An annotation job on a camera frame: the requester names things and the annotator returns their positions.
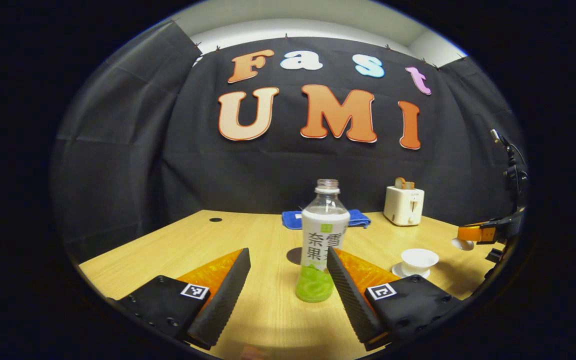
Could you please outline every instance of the black curtain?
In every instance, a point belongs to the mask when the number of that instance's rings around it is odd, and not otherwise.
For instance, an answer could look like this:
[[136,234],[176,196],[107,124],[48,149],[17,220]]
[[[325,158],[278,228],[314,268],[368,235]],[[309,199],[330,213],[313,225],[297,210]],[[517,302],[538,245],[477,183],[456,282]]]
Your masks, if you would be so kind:
[[57,228],[78,262],[165,225],[156,204],[160,152],[200,54],[165,20],[106,59],[72,101],[57,133],[51,192]]
[[[270,49],[258,75],[233,84],[233,58]],[[318,54],[318,70],[287,70],[284,54]],[[385,75],[361,75],[356,54],[377,57]],[[201,55],[183,31],[162,22],[124,45],[84,84],[57,134],[52,194],[66,248],[79,262],[201,209],[279,214],[312,200],[317,178],[340,182],[340,198],[362,212],[384,209],[398,176],[425,191],[423,215],[451,224],[507,215],[505,151],[490,129],[520,148],[517,119],[470,59],[437,69],[406,54],[358,41],[279,38]],[[415,67],[432,94],[405,70]],[[308,97],[302,86],[326,85],[339,103],[353,89],[374,94],[377,141],[331,133],[302,137]],[[218,98],[246,92],[238,119],[256,118],[255,89],[276,87],[269,129],[250,141],[220,134]],[[420,109],[421,148],[400,146],[399,101]]]
[[[274,55],[254,69],[256,76],[228,84],[233,58],[267,49]],[[297,50],[317,53],[322,68],[281,68],[284,54]],[[385,75],[358,73],[355,54],[377,57]],[[407,67],[425,75],[430,96],[416,88]],[[496,128],[521,146],[516,119],[471,60],[439,70],[384,47],[331,38],[265,39],[204,55],[183,86],[166,134],[162,153],[166,221],[191,214],[197,203],[227,212],[298,210],[313,199],[317,178],[338,179],[346,207],[379,212],[384,209],[386,187],[398,176],[425,191],[423,214],[428,217],[467,224],[509,214],[512,202],[503,176],[508,159],[489,131]],[[300,136],[308,112],[302,86],[308,84],[326,85],[339,103],[353,89],[373,93],[377,141],[360,143],[330,133],[323,139]],[[258,104],[252,92],[263,87],[279,89],[269,129],[250,141],[223,137],[218,129],[219,96],[245,92],[238,120],[250,125]],[[420,108],[419,150],[399,144],[403,116],[398,101]]]

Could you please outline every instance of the white cup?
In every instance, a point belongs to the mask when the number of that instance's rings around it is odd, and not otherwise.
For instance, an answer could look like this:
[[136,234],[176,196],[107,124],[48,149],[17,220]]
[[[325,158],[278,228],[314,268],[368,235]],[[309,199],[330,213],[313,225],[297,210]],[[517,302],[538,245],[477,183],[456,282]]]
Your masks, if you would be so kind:
[[404,275],[423,275],[439,262],[439,255],[425,248],[409,248],[401,253],[401,259]]

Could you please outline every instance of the saucer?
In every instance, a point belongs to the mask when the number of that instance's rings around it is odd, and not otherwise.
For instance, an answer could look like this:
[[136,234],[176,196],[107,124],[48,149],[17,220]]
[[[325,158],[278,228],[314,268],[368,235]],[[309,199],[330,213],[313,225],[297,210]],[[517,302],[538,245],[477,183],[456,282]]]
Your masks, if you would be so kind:
[[[396,276],[399,276],[400,278],[407,278],[408,276],[411,275],[406,275],[403,271],[402,271],[402,263],[398,263],[395,266],[392,267],[392,269],[390,270],[393,274],[395,274]],[[421,276],[424,279],[427,279],[428,276],[430,275],[430,269],[427,269],[426,271],[424,271],[423,273],[420,273],[419,276]]]

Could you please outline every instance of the table surface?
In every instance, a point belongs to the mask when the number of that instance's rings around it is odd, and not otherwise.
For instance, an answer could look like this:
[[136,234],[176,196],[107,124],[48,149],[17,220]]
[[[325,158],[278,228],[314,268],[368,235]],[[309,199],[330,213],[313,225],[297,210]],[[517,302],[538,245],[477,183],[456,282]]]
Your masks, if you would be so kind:
[[[368,212],[368,228],[349,227],[343,250],[384,269],[402,260],[406,249],[439,255],[428,280],[465,299],[493,267],[486,255],[493,244],[471,251],[455,248],[457,226],[423,216],[412,227],[392,224],[382,212]],[[210,218],[222,218],[212,222]],[[219,341],[210,351],[238,359],[244,346],[260,349],[266,359],[356,359],[366,351],[355,335],[338,292],[306,303],[295,295],[299,265],[286,253],[302,246],[302,231],[289,230],[278,214],[201,210],[166,227],[103,253],[80,265],[106,297],[121,299],[157,275],[178,278],[215,258],[249,248],[250,272]]]

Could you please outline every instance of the orange letter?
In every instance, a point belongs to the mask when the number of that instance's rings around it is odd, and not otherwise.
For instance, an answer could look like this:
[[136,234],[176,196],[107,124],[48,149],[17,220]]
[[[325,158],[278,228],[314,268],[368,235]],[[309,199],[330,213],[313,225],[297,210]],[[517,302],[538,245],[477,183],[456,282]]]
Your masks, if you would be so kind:
[[419,107],[408,101],[399,101],[397,105],[404,113],[404,135],[399,139],[399,144],[406,149],[419,150],[421,148],[417,132]]
[[372,93],[354,89],[348,93],[343,105],[340,105],[327,86],[304,85],[301,91],[308,95],[308,120],[301,129],[302,137],[325,138],[328,135],[323,127],[322,118],[325,117],[328,128],[336,138],[341,137],[352,119],[350,130],[345,133],[348,139],[356,142],[377,141],[377,134],[373,131],[371,105],[375,96]]
[[259,88],[252,91],[257,98],[256,120],[252,125],[240,125],[240,103],[246,98],[244,91],[225,93],[219,96],[219,132],[231,141],[250,141],[263,135],[270,127],[273,116],[273,98],[279,94],[278,88]]
[[272,50],[261,50],[253,52],[252,54],[241,55],[232,59],[235,63],[235,71],[228,79],[228,84],[233,84],[240,82],[241,80],[246,80],[253,78],[257,75],[256,71],[252,70],[252,67],[261,69],[266,64],[265,57],[272,57],[275,52]]

